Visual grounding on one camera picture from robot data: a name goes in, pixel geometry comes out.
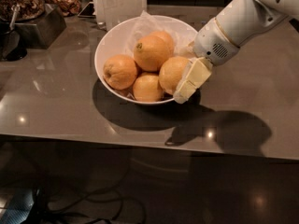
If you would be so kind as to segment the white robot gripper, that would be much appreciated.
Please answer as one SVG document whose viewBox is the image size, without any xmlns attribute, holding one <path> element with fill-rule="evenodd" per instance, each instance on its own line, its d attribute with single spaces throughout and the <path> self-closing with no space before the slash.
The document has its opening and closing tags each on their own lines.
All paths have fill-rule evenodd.
<svg viewBox="0 0 299 224">
<path fill-rule="evenodd" d="M 221 29 L 216 18 L 211 19 L 196 35 L 194 42 L 184 50 L 188 58 L 197 58 L 189 62 L 173 94 L 178 104 L 187 102 L 191 96 L 208 80 L 213 65 L 228 62 L 239 52 L 239 47 L 232 43 Z"/>
</svg>

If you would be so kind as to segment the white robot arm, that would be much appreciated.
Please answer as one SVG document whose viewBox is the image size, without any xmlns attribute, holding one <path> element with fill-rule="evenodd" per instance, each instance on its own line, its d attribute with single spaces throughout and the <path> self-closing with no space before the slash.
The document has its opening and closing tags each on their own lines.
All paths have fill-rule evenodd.
<svg viewBox="0 0 299 224">
<path fill-rule="evenodd" d="M 233 58 L 254 36 L 287 18 L 299 19 L 299 0 L 233 0 L 212 18 L 182 52 L 192 57 L 176 86 L 183 104 L 208 80 L 212 68 Z"/>
</svg>

